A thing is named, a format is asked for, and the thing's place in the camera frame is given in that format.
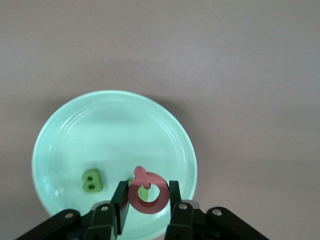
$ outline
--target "plate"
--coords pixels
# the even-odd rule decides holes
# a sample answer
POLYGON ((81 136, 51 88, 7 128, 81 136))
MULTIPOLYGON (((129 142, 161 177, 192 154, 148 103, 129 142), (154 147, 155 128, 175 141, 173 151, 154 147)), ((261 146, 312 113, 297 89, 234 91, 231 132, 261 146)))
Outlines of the plate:
MULTIPOLYGON (((50 215, 64 209, 81 215, 110 200, 119 181, 134 177, 136 166, 179 181, 181 197, 191 200, 197 184, 197 161, 181 124, 155 101, 126 91, 104 90, 79 96, 45 123, 32 156, 38 197, 50 215), (82 175, 98 170, 103 188, 88 192, 82 175)), ((156 198, 157 188, 149 190, 156 198)), ((170 204, 156 214, 129 208, 119 240, 150 240, 170 223, 170 204)))

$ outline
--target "pink ring-shaped object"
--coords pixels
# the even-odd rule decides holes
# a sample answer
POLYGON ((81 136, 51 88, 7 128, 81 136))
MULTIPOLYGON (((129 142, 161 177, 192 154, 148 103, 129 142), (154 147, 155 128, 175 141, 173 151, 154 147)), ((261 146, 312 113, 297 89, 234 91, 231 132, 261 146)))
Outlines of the pink ring-shaped object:
POLYGON ((130 204, 144 214, 156 214, 164 209, 170 198, 169 187, 166 180, 153 172, 147 172, 142 166, 137 166, 134 169, 134 176, 128 191, 130 204), (159 196, 152 202, 143 201, 139 197, 138 190, 141 186, 144 186, 144 188, 148 190, 151 184, 159 188, 159 196))

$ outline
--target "mint green plate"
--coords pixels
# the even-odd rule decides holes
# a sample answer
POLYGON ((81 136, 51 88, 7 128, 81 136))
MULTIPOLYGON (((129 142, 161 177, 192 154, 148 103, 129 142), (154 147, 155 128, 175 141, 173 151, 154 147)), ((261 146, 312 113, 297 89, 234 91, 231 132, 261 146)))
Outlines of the mint green plate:
MULTIPOLYGON (((43 126, 32 157, 35 189, 50 215, 64 209, 85 215, 110 200, 119 181, 132 179, 136 166, 179 181, 182 199, 193 198, 197 161, 186 131, 158 103, 118 90, 91 92, 59 108, 43 126), (102 191, 84 191, 82 175, 90 169, 99 170, 102 191)), ((151 188, 150 200, 158 192, 151 188)), ((131 206, 118 239, 151 240, 169 222, 169 204, 156 214, 131 206)))

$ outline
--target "screw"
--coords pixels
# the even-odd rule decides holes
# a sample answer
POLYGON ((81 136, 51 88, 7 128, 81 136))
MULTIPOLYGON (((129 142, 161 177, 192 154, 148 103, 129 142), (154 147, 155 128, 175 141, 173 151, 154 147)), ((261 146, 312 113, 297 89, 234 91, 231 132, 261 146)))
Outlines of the screw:
POLYGON ((69 213, 67 213, 66 215, 64 215, 64 217, 66 218, 66 219, 70 219, 70 218, 72 218, 74 216, 74 213, 73 212, 69 212, 69 213))
POLYGON ((213 213, 213 215, 216 215, 216 216, 221 216, 222 215, 222 211, 220 211, 219 209, 213 209, 212 213, 213 213))
POLYGON ((108 206, 103 206, 100 209, 101 209, 101 211, 107 211, 109 209, 109 207, 108 206))
POLYGON ((185 204, 185 203, 180 203, 180 204, 179 204, 179 208, 185 210, 185 209, 188 208, 188 205, 185 204))

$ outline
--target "gray table surface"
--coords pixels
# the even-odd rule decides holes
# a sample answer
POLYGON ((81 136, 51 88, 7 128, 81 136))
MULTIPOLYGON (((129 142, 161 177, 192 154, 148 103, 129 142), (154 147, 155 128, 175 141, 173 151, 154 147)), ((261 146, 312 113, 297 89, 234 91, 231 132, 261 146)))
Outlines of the gray table surface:
POLYGON ((320 1, 1 1, 1 239, 49 217, 31 173, 46 120, 108 89, 181 122, 204 211, 224 206, 271 240, 319 239, 320 1))

